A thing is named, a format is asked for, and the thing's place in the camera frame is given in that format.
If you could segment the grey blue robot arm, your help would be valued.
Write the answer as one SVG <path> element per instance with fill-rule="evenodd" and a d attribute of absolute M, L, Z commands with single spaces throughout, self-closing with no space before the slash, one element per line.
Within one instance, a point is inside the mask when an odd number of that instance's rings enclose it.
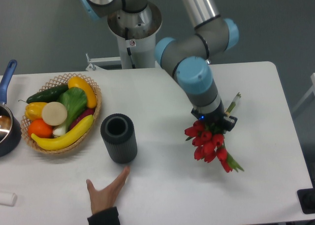
<path fill-rule="evenodd" d="M 224 111 L 209 61 L 236 45 L 239 31 L 231 19 L 221 17 L 214 0 L 182 0 L 194 27 L 194 34 L 183 41 L 156 41 L 162 17 L 148 0 L 80 1 L 91 18 L 107 18 L 123 69 L 159 65 L 187 94 L 192 115 L 223 131 L 234 128 L 237 119 Z"/>

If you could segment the person's bare hand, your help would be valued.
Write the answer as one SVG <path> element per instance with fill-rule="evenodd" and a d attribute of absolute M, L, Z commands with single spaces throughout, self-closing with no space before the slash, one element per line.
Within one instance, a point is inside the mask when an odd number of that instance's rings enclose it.
<path fill-rule="evenodd" d="M 129 173 L 130 167 L 126 166 L 111 184 L 101 190 L 95 189 L 91 180 L 86 180 L 92 215 L 114 207 L 115 201 L 125 185 Z"/>

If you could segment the dark sleeved forearm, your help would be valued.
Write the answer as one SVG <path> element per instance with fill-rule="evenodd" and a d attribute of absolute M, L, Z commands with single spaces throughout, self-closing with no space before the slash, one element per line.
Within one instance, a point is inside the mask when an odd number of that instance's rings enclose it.
<path fill-rule="evenodd" d="M 89 225 L 120 225 L 117 207 L 111 207 L 87 218 Z"/>

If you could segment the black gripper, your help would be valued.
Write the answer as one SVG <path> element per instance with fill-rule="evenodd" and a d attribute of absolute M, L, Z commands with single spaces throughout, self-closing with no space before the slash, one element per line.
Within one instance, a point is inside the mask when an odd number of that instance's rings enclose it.
<path fill-rule="evenodd" d="M 194 107 L 191 114 L 197 119 L 207 123 L 217 123 L 220 121 L 220 130 L 223 133 L 233 130 L 238 118 L 224 114 L 222 101 L 209 104 L 207 106 Z"/>

